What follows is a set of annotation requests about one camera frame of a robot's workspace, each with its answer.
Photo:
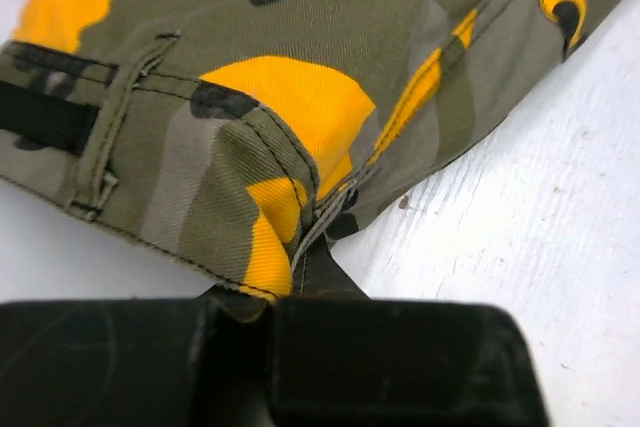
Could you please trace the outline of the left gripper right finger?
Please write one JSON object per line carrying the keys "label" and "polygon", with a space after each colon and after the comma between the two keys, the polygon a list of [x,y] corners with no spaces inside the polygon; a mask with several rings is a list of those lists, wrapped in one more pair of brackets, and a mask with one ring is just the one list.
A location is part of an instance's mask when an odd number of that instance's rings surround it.
{"label": "left gripper right finger", "polygon": [[546,426],[527,343],[486,304],[371,300],[318,241],[272,310],[278,426]]}

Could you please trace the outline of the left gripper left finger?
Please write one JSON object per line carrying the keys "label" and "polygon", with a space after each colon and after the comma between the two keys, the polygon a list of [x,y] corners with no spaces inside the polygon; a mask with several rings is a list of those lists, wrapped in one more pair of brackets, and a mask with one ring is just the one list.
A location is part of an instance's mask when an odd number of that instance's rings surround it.
{"label": "left gripper left finger", "polygon": [[5,426],[267,426],[240,326],[203,299],[1,307]]}

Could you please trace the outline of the yellow camouflage trousers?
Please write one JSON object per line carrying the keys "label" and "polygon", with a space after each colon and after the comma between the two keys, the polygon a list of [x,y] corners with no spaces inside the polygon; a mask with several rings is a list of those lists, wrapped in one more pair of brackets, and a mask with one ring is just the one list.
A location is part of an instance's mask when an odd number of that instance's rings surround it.
{"label": "yellow camouflage trousers", "polygon": [[495,129],[621,0],[28,0],[1,176],[255,315]]}

